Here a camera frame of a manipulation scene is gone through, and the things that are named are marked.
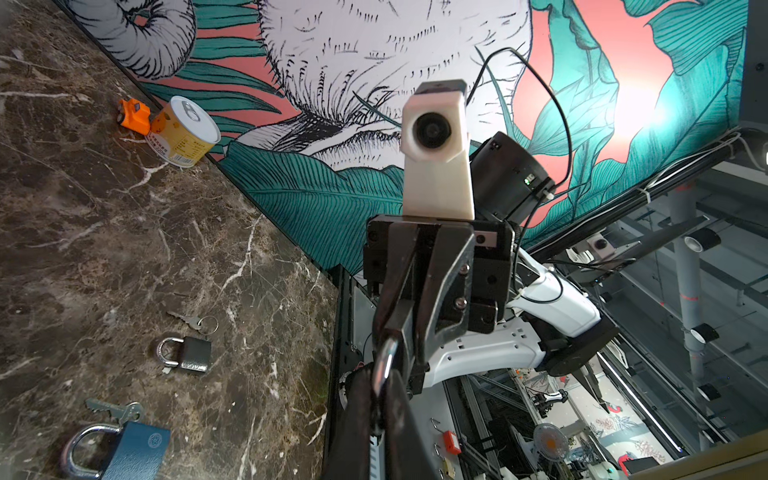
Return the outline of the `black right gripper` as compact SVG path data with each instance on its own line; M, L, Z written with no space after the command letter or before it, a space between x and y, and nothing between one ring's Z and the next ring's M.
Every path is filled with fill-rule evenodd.
M503 316L514 232L503 222L378 215L367 223L363 276L377 298L374 340L397 339L394 366L418 395L433 356Z

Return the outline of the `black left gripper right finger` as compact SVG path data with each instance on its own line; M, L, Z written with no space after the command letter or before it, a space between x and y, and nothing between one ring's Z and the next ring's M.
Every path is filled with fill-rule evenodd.
M437 467L422 444L400 373L389 374L384 386L385 472L393 480L437 480Z

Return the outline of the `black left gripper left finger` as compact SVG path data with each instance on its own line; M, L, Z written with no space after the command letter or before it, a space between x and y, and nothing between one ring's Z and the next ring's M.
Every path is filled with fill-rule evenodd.
M371 372L363 368L347 379L347 407L336 435L322 479L370 478Z

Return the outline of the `black padlock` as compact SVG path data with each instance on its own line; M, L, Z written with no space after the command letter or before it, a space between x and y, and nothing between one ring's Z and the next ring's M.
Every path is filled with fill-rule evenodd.
M176 345L174 358L164 354L165 347L169 343ZM155 355L165 368L180 368L188 372L205 374L211 366L212 344L209 340L190 336L166 337L158 342Z

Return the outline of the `silver key with ring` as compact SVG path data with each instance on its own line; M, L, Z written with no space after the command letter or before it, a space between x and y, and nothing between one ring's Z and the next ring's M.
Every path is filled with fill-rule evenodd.
M189 328L204 336L210 336L216 333L219 329L219 321L213 316L186 315L170 310L168 310L166 314L182 321Z

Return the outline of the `blue padlock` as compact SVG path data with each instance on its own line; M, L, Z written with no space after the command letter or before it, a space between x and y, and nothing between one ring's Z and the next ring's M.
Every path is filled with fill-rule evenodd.
M99 470L85 468L74 460L75 448L91 434L116 437L106 463ZM67 441L60 454L59 466L73 479L152 480L163 463L170 439L170 430L139 422L129 421L122 426L95 423L81 428Z

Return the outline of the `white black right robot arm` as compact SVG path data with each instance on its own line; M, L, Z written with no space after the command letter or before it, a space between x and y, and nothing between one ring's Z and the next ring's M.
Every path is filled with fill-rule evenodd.
M578 372L616 328L522 249L554 188L543 167L504 133L475 152L455 134L407 133L401 149L403 212L372 218L364 248L373 396L496 368Z

